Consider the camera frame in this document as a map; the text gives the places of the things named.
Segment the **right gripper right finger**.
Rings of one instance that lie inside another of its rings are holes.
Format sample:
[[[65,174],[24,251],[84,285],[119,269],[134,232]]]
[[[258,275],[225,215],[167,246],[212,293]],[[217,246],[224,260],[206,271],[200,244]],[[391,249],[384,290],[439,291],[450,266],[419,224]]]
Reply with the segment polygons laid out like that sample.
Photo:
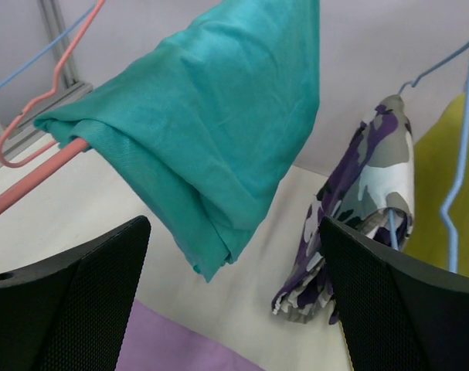
[[[320,238],[354,370],[469,370],[469,277],[332,218]]]

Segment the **light blue wire hanger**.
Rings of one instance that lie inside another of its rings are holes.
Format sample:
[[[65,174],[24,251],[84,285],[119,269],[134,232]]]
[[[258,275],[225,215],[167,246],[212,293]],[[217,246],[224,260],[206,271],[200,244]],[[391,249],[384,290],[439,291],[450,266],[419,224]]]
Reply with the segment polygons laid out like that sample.
[[[66,48],[70,45],[69,34],[82,22],[89,21],[92,14],[98,12],[97,3],[98,1],[94,1],[93,4],[82,15],[80,15],[73,24],[66,26],[58,1],[38,1],[37,5],[39,6],[40,15],[45,26],[46,35],[49,38],[49,43],[42,49],[38,50],[37,53],[33,54],[3,80],[0,80],[0,90],[33,65],[42,56],[56,47],[63,48],[62,50],[55,49],[53,51],[55,60],[59,61]]]

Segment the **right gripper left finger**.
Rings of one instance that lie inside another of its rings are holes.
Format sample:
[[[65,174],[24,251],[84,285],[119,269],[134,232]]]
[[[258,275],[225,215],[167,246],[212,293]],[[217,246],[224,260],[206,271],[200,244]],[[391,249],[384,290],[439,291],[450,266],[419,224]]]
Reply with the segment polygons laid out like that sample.
[[[113,370],[148,249],[138,216],[0,273],[0,370]]]

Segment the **lilac purple trousers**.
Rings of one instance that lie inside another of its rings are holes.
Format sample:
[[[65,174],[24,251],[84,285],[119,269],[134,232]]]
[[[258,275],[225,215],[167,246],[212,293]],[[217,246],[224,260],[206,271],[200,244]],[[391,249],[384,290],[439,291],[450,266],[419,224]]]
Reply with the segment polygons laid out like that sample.
[[[116,369],[254,371],[260,367],[224,345],[135,301]]]

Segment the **teal trousers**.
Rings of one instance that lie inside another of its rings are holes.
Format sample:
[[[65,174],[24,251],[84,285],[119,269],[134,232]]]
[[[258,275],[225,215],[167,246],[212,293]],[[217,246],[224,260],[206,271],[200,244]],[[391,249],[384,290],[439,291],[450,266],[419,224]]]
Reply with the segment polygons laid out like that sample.
[[[316,1],[223,1],[83,99],[36,118],[82,138],[206,280],[235,262],[319,107]]]

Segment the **purple white patterned trousers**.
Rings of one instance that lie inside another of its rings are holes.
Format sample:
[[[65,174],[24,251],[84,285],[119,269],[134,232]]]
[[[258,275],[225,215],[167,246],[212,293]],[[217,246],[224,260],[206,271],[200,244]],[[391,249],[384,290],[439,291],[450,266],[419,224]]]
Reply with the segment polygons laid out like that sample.
[[[318,232],[324,217],[402,250],[413,231],[414,207],[412,129],[403,99],[393,94],[360,122],[312,199],[291,273],[272,300],[273,314],[307,323],[335,301]]]

